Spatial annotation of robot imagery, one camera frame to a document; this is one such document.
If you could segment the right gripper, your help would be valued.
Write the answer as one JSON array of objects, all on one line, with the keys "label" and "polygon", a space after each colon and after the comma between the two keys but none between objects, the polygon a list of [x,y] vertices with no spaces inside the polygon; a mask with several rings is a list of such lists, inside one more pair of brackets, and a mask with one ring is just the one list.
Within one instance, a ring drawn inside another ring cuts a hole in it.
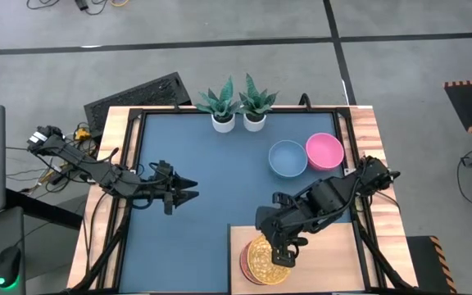
[{"label": "right gripper", "polygon": [[292,207],[274,208],[259,206],[256,209],[255,227],[260,230],[271,247],[271,260],[277,266],[294,267],[298,246],[306,246],[306,239],[298,235],[303,230],[304,214]]}]

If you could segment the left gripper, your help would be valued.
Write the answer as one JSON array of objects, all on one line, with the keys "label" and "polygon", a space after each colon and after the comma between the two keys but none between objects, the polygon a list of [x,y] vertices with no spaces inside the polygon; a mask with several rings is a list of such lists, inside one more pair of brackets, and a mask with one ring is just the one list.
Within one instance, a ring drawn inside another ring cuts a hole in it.
[{"label": "left gripper", "polygon": [[197,186],[197,182],[186,179],[178,174],[172,174],[163,179],[159,179],[155,184],[151,185],[149,192],[151,199],[159,199],[163,201],[164,213],[168,216],[172,215],[173,207],[179,207],[199,196],[197,191],[180,191],[187,188]]}]

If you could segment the teal star-pattern bowl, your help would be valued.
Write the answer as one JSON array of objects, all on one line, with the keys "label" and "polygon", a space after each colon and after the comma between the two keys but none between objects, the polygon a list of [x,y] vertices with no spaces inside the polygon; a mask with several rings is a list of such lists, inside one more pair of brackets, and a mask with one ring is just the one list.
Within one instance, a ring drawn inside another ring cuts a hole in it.
[{"label": "teal star-pattern bowl", "polygon": [[252,240],[247,247],[247,268],[253,279],[261,285],[276,285],[289,277],[288,267],[275,265],[272,262],[272,247],[261,235]]}]

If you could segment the plain blue bowl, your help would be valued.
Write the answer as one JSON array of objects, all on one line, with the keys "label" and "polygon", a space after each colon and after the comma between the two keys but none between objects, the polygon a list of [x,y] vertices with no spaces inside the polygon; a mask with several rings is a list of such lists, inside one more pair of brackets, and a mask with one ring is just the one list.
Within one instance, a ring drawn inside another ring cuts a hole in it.
[{"label": "plain blue bowl", "polygon": [[269,150],[269,166],[279,177],[295,178],[307,167],[307,155],[304,147],[292,140],[281,140]]}]

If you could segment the plain pink bowl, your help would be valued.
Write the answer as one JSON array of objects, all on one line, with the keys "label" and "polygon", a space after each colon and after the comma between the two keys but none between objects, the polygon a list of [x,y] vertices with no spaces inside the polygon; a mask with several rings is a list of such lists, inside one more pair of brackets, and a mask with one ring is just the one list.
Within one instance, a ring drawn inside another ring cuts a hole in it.
[{"label": "plain pink bowl", "polygon": [[341,165],[344,148],[331,134],[313,134],[306,141],[306,154],[309,164],[315,170],[332,170]]}]

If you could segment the blue table mat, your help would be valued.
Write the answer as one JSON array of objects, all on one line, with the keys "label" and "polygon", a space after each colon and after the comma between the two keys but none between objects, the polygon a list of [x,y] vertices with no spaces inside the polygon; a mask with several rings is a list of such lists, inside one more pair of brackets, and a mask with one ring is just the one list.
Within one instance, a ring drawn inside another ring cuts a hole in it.
[{"label": "blue table mat", "polygon": [[325,172],[305,170],[293,179],[276,175],[268,153],[281,140],[304,144],[333,134],[329,113],[271,114],[258,132],[237,123],[227,134],[202,114],[150,115],[140,161],[167,161],[197,182],[197,196],[166,215],[160,201],[139,200],[132,211],[120,279],[123,293],[219,292],[228,289],[229,225],[255,224],[256,209],[276,192],[295,194]]}]

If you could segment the red patterned bowl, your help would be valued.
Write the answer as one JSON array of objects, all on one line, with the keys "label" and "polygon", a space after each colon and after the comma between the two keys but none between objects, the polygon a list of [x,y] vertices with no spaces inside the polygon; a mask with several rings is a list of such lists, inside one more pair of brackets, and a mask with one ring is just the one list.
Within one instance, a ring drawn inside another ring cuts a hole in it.
[{"label": "red patterned bowl", "polygon": [[248,250],[249,250],[250,245],[251,243],[248,243],[240,253],[240,256],[239,256],[240,269],[244,277],[248,281],[256,285],[261,285],[261,282],[252,274],[249,264],[248,264]]}]

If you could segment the wooden cutting board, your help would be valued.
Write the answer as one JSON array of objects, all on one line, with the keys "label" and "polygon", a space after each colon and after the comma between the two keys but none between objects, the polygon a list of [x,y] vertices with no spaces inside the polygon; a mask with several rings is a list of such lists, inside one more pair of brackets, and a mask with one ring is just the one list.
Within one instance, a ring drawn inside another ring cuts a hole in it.
[{"label": "wooden cutting board", "polygon": [[252,226],[230,228],[230,291],[233,295],[276,293],[327,293],[365,289],[352,225],[332,224],[317,234],[302,233],[308,244],[300,248],[296,265],[286,280],[276,285],[250,282],[240,269],[244,246],[260,232]]}]

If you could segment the snake plant in white pot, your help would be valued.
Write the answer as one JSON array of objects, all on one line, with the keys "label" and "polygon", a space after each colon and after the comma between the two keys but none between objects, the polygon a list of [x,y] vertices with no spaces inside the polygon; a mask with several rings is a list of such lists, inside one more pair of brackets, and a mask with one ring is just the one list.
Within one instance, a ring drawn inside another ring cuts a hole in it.
[{"label": "snake plant in white pot", "polygon": [[234,101],[234,84],[230,76],[222,87],[220,94],[216,95],[209,88],[206,93],[199,93],[204,104],[195,104],[199,111],[209,113],[215,131],[225,134],[235,126],[235,116],[241,107],[240,101]]},{"label": "snake plant in white pot", "polygon": [[246,74],[247,92],[239,93],[241,107],[239,112],[243,115],[244,127],[251,132],[263,129],[266,116],[275,104],[278,92],[268,93],[268,90],[258,91],[253,78]]}]

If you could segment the black rig strut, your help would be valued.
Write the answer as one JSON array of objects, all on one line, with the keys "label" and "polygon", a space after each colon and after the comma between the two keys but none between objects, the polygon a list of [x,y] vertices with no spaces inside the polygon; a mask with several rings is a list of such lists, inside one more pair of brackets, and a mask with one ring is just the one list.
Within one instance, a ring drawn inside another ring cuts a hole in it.
[{"label": "black rig strut", "polygon": [[129,214],[125,200],[91,188],[66,285],[70,291],[119,289]]},{"label": "black rig strut", "polygon": [[[349,208],[353,234],[358,252],[362,281],[366,293],[380,292],[386,294],[403,294],[404,291],[412,291],[415,288],[408,284],[390,265],[386,257],[379,250],[375,239],[370,237],[370,233],[361,224],[357,214],[356,206]],[[367,247],[374,262],[374,274],[377,285],[373,286],[370,282],[369,271],[364,247]]]}]

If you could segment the black power strip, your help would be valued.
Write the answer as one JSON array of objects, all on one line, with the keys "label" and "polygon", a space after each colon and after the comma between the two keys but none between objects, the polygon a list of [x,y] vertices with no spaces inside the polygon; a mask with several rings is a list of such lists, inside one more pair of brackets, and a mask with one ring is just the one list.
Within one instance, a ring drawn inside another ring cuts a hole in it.
[{"label": "black power strip", "polygon": [[95,183],[95,181],[91,178],[90,175],[83,172],[82,170],[76,169],[73,165],[69,163],[65,163],[57,167],[52,172],[52,175],[48,177],[48,182],[54,185],[59,184],[62,180],[86,184]]}]

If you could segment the black computer mouse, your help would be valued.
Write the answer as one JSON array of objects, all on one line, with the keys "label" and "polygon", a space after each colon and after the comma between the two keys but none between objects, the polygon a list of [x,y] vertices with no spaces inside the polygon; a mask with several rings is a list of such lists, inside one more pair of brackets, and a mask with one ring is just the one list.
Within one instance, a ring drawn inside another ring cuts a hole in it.
[{"label": "black computer mouse", "polygon": [[17,246],[0,252],[0,289],[14,287],[19,279],[21,251]]}]

